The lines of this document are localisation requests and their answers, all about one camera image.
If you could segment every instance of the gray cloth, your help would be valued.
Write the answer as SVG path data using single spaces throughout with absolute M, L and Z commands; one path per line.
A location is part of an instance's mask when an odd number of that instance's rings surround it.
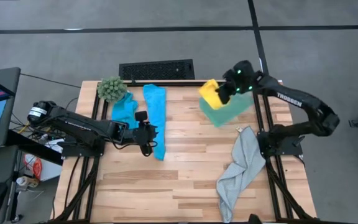
M 219 209 L 224 223 L 232 221 L 238 196 L 266 163 L 260 155 L 258 140 L 250 127 L 245 128 L 237 137 L 232 157 L 234 162 L 216 182 Z

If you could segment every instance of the green sponge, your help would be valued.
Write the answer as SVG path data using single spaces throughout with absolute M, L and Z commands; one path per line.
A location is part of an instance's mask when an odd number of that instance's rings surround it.
M 215 127 L 220 127 L 248 109 L 253 103 L 251 93 L 244 93 L 231 96 L 230 102 L 218 110 L 212 109 L 203 98 L 200 98 L 200 109 Z

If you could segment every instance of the gray floor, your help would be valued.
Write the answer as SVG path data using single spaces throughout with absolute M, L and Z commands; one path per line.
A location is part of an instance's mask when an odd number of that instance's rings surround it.
M 358 25 L 358 1 L 258 0 L 260 26 Z M 247 1 L 232 0 L 20 0 L 0 1 L 0 29 L 67 29 L 157 26 L 250 26 Z M 358 223 L 358 30 L 261 32 L 270 74 L 312 93 L 339 114 L 328 138 L 303 141 L 306 171 L 318 216 Z M 116 76 L 120 63 L 192 58 L 197 79 L 220 78 L 248 59 L 259 69 L 252 31 L 116 34 L 0 34 L 0 68 L 80 85 Z M 31 104 L 66 105 L 78 89 L 21 77 L 14 112 L 25 121 Z M 306 119 L 292 110 L 295 122 Z M 57 179 L 36 199 L 24 196 L 21 223 L 50 217 Z

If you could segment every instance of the wooden tabletop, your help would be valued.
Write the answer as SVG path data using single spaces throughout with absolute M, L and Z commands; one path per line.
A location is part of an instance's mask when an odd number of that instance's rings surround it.
M 97 81 L 83 82 L 76 113 L 91 117 Z M 144 157 L 139 147 L 121 151 L 107 143 L 101 158 L 91 222 L 221 222 L 216 181 L 232 162 L 232 145 L 238 136 L 236 126 L 259 130 L 255 107 L 215 128 L 199 108 L 199 87 L 165 87 L 167 90 L 166 154 L 164 161 L 153 155 Z M 139 103 L 138 111 L 147 110 L 142 87 L 129 87 Z M 288 104 L 269 98 L 275 124 L 292 123 Z M 103 101 L 99 104 L 100 119 Z M 261 106 L 265 119 L 264 107 Z M 107 119 L 111 118 L 109 105 Z M 76 158 L 66 159 L 55 199 L 57 215 L 63 210 L 68 179 Z M 293 156 L 282 156 L 289 191 L 311 216 L 316 216 L 303 164 Z M 69 201 L 80 179 L 82 159 L 71 183 Z M 282 216 L 285 207 L 277 189 Z M 87 193 L 82 200 L 80 217 L 85 214 Z M 269 183 L 262 169 L 237 200 L 234 221 L 248 220 L 251 213 L 263 221 L 275 221 Z

